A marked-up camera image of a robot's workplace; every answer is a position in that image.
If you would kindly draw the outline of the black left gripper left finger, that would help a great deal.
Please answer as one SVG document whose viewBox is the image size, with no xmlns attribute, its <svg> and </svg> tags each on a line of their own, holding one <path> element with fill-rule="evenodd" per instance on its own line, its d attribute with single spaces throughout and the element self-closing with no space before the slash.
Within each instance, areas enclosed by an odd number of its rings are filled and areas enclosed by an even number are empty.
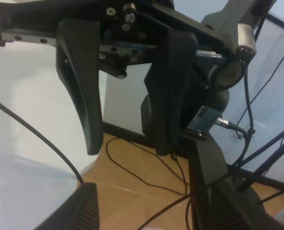
<svg viewBox="0 0 284 230">
<path fill-rule="evenodd" d="M 83 183 L 37 228 L 39 230 L 98 230 L 100 216 L 96 184 Z"/>
</svg>

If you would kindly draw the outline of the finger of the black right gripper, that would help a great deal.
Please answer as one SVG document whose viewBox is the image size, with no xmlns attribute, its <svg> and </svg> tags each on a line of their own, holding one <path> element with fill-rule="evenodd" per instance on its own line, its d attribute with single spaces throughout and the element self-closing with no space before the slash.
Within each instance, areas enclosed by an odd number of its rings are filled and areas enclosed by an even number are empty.
<svg viewBox="0 0 284 230">
<path fill-rule="evenodd" d="M 100 23 L 65 19 L 56 34 L 56 69 L 83 129 L 87 154 L 102 146 L 103 121 L 99 91 Z"/>
</svg>

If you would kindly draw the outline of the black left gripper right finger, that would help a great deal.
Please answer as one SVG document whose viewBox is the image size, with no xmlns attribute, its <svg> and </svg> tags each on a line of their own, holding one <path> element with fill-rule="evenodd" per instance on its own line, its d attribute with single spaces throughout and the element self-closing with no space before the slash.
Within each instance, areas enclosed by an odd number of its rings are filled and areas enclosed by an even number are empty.
<svg viewBox="0 0 284 230">
<path fill-rule="evenodd" d="M 257 204 L 260 198 L 252 188 L 238 189 L 239 177 L 222 178 L 229 170 L 211 136 L 190 141 L 188 163 L 195 230 L 284 230 Z"/>
</svg>

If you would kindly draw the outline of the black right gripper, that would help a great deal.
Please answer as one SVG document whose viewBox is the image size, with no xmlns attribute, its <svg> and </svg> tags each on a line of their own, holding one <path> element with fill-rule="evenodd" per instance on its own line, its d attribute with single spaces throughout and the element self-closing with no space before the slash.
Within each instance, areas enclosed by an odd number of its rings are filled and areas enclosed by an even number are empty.
<svg viewBox="0 0 284 230">
<path fill-rule="evenodd" d="M 0 46 L 11 42 L 62 50 L 93 45 L 100 69 L 113 76 L 126 76 L 129 65 L 152 62 L 144 83 L 158 155 L 177 148 L 187 87 L 191 79 L 204 79 L 196 51 L 235 58 L 230 35 L 177 12 L 170 0 L 0 2 Z"/>
</svg>

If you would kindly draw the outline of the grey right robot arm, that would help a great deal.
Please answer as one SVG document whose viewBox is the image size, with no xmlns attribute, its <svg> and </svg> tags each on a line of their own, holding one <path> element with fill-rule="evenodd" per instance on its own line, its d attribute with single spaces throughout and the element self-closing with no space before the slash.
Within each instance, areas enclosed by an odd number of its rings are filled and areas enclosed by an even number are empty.
<svg viewBox="0 0 284 230">
<path fill-rule="evenodd" d="M 228 90 L 256 55 L 254 29 L 272 0 L 230 0 L 201 22 L 171 0 L 0 2 L 0 46 L 56 48 L 56 69 L 78 113 L 87 153 L 102 146 L 99 72 L 116 78 L 150 64 L 141 105 L 142 131 L 158 154 L 173 153 L 181 131 L 207 133 L 228 103 Z"/>
</svg>

